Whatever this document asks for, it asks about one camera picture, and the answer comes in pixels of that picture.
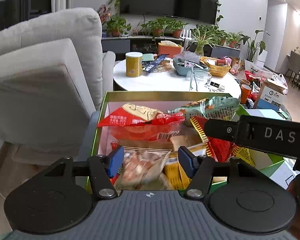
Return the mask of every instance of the green snack bag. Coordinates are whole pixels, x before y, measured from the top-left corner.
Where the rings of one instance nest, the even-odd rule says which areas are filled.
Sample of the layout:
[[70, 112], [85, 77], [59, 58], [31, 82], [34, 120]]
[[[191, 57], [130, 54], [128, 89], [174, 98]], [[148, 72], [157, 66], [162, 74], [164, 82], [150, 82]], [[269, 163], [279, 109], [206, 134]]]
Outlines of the green snack bag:
[[222, 120], [231, 120], [237, 111], [240, 99], [231, 97], [211, 97], [204, 98], [197, 102], [192, 102], [185, 106], [168, 110], [169, 114], [182, 112], [185, 116], [185, 125], [192, 127], [190, 119], [193, 116], [202, 118], [213, 118]]

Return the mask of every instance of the snack box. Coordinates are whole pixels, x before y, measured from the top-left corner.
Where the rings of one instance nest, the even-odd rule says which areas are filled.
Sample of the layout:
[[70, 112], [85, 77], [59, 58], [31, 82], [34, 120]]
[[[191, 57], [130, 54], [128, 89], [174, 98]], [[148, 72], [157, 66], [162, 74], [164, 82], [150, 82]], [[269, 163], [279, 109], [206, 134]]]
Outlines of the snack box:
[[284, 103], [285, 95], [283, 91], [286, 88], [267, 79], [262, 83], [258, 97], [254, 103], [254, 109], [273, 109], [278, 112], [280, 106]]
[[[147, 106], [150, 108], [156, 108], [163, 112], [167, 109], [175, 109], [185, 104], [199, 101], [203, 98], [213, 97], [213, 96], [226, 96], [230, 97], [226, 93], [205, 93], [205, 92], [171, 92], [171, 91], [147, 91], [147, 92], [131, 92], [131, 91], [111, 91], [106, 92], [103, 103], [101, 106], [101, 111], [98, 121], [107, 117], [114, 110], [118, 109], [125, 103], [132, 103], [136, 105]], [[249, 115], [243, 107], [240, 106], [238, 116], [241, 114]], [[92, 143], [89, 146], [90, 156], [102, 154], [107, 155], [111, 152], [111, 142], [117, 141], [110, 133], [108, 127], [96, 128], [97, 122], [89, 124], [89, 127], [94, 125], [94, 133]], [[261, 167], [261, 171], [266, 174], [268, 177], [271, 176], [279, 166], [284, 162], [282, 157], [276, 155], [267, 155], [267, 162], [265, 163], [256, 163]], [[211, 186], [211, 190], [215, 190], [221, 185], [224, 185], [225, 182], [214, 183]]]

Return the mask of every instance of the sofa cushion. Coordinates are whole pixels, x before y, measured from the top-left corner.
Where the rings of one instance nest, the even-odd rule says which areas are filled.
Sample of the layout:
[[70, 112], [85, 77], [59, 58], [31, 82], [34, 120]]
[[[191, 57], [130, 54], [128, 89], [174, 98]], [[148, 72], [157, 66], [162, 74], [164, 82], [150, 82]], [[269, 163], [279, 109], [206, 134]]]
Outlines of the sofa cushion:
[[93, 103], [99, 109], [102, 101], [101, 33], [101, 21], [94, 9], [61, 10], [0, 31], [0, 55], [38, 43], [70, 38]]

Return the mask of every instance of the glass vase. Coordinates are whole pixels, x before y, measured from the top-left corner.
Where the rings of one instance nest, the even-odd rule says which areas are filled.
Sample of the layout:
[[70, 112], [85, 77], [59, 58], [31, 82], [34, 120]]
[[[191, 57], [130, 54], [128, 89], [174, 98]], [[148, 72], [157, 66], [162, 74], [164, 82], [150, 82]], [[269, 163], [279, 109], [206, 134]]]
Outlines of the glass vase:
[[204, 57], [203, 47], [204, 45], [198, 45], [194, 53], [200, 57]]

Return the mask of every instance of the barcode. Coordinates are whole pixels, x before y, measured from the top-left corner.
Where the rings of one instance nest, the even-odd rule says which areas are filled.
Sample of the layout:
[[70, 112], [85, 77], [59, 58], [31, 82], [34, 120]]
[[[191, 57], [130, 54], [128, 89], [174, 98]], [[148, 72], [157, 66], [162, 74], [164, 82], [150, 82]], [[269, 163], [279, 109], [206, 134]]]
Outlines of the barcode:
[[120, 166], [120, 168], [119, 168], [119, 170], [118, 170], [118, 172], [117, 172], [117, 174], [121, 174], [121, 172], [123, 171], [123, 167], [122, 167], [122, 165]]
[[172, 133], [159, 133], [158, 136], [157, 136], [157, 140], [166, 140], [166, 139], [169, 139], [171, 138], [172, 136], [175, 136], [179, 133], [179, 131], [175, 131], [175, 132], [172, 132]]
[[277, 103], [276, 101], [272, 101], [271, 104], [274, 105], [274, 106], [277, 106], [277, 107], [281, 106], [281, 104]]
[[177, 161], [178, 161], [178, 157], [175, 157], [175, 158], [168, 159], [167, 163], [175, 163]]

